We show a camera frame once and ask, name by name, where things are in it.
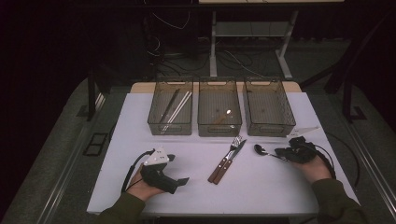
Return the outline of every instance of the dark background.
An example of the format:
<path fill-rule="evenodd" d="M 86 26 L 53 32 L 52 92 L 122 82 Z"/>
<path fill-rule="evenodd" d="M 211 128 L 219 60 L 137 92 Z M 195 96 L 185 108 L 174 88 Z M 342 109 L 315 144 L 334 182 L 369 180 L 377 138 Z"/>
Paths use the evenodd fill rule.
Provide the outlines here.
<path fill-rule="evenodd" d="M 73 8 L 75 3 L 0 0 L 1 102 L 4 103 L 0 116 L 0 219 L 68 97 L 91 70 L 100 91 L 153 78 L 145 47 L 148 37 L 142 25 L 144 19 L 150 23 L 147 13 L 109 10 L 81 14 Z M 293 37 L 301 41 L 344 38 L 359 45 L 361 38 L 391 8 L 391 4 L 383 2 L 368 3 L 368 6 L 348 7 L 353 4 L 349 1 L 337 9 L 301 10 Z M 395 21 L 393 10 L 351 70 L 357 85 L 394 130 Z M 207 12 L 194 12 L 186 31 L 173 33 L 161 26 L 156 30 L 162 31 L 169 45 L 178 45 L 193 55 L 196 49 L 191 48 L 191 43 L 197 36 L 210 34 L 210 17 Z M 179 38 L 178 43 L 170 41 L 175 36 Z"/>

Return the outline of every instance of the floor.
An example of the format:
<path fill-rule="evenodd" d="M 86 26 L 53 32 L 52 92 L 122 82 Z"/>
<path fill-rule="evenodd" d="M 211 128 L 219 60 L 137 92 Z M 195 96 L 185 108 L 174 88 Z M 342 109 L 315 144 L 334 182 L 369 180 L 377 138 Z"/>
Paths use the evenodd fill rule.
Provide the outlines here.
<path fill-rule="evenodd" d="M 208 76 L 207 40 L 201 41 L 201 53 L 194 59 L 170 49 L 166 60 L 157 66 L 158 75 Z M 281 75 L 274 54 L 279 44 L 279 39 L 221 39 L 217 44 L 218 76 Z M 340 59 L 348 44 L 344 40 L 291 41 L 286 60 L 292 80 L 300 83 L 331 66 Z M 391 195 L 396 190 L 396 178 L 392 173 L 396 170 L 395 132 L 358 88 L 353 90 L 352 104 L 358 106 L 367 119 L 356 120 L 353 124 L 346 122 L 341 115 L 342 93 L 326 94 L 323 90 L 326 80 L 325 77 L 303 91 L 307 92 L 351 185 L 357 179 L 357 165 L 349 148 L 359 158 L 361 173 L 356 194 L 370 223 L 396 223 L 394 211 L 391 213 L 390 205 L 386 203 L 395 201 L 394 196 L 387 200 L 387 193 Z M 86 208 L 129 89 L 117 86 L 109 94 L 99 94 L 97 112 L 91 121 L 87 121 L 87 82 L 76 88 L 2 223 L 94 222 L 96 216 L 87 214 Z M 102 153 L 98 157 L 84 156 L 83 151 L 95 133 L 106 134 Z M 369 167 L 371 163 L 367 158 L 372 158 L 376 167 Z M 378 184 L 383 180 L 387 184 L 385 187 Z M 291 217 L 290 223 L 302 223 L 307 218 Z M 167 223 L 164 219 L 154 222 Z M 223 219 L 217 223 L 230 221 Z M 276 222 L 244 219 L 238 223 Z M 313 219 L 306 223 L 317 222 Z"/>

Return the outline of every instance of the green sleeve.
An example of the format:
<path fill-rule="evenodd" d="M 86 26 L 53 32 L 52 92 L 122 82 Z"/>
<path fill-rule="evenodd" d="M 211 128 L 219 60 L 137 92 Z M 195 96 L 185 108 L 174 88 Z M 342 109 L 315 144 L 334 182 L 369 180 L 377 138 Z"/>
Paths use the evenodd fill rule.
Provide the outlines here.
<path fill-rule="evenodd" d="M 110 208 L 103 211 L 96 219 L 96 224 L 136 224 L 145 203 L 135 196 L 122 193 Z"/>
<path fill-rule="evenodd" d="M 312 189 L 319 205 L 318 223 L 368 223 L 361 206 L 347 196 L 340 181 L 322 179 L 313 183 Z"/>

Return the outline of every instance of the knife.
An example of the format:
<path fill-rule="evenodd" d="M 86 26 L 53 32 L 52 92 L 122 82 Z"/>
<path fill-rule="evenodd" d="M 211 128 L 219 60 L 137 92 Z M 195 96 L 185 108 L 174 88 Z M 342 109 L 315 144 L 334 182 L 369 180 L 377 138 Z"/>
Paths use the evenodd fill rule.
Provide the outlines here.
<path fill-rule="evenodd" d="M 224 174 L 227 172 L 227 170 L 230 168 L 231 164 L 233 163 L 233 160 L 235 160 L 236 155 L 238 155 L 239 151 L 242 149 L 242 147 L 244 146 L 245 142 L 247 140 L 242 141 L 239 146 L 236 148 L 236 150 L 233 151 L 233 155 L 230 157 L 230 159 L 228 159 L 225 164 L 221 167 L 221 170 L 219 171 L 218 175 L 216 176 L 216 178 L 213 180 L 214 184 L 218 184 L 220 182 L 220 180 L 222 179 L 222 177 L 224 176 Z"/>

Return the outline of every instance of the white tabletop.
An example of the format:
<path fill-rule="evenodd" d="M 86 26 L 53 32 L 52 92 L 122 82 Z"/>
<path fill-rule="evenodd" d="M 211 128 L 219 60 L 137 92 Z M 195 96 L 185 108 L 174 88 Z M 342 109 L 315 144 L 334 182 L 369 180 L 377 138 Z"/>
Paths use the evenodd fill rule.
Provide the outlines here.
<path fill-rule="evenodd" d="M 244 122 L 240 134 L 247 139 L 230 170 L 218 185 L 207 181 L 228 151 L 232 137 L 200 137 L 196 123 L 198 95 L 193 95 L 192 135 L 153 136 L 147 119 L 152 93 L 130 93 L 98 176 L 87 211 L 101 213 L 120 197 L 123 180 L 135 159 L 145 151 L 163 146 L 175 154 L 163 172 L 171 178 L 189 177 L 175 194 L 165 193 L 147 202 L 143 216 L 299 216 L 318 211 L 316 198 L 302 174 L 287 162 L 262 157 L 253 146 L 260 144 L 270 153 L 287 147 L 289 139 L 248 136 Z M 320 127 L 318 117 L 303 92 L 287 93 L 296 128 Z M 239 94 L 244 111 L 242 94 Z M 305 136 L 307 142 L 324 147 L 332 155 L 337 179 L 357 201 L 342 168 L 320 129 Z"/>

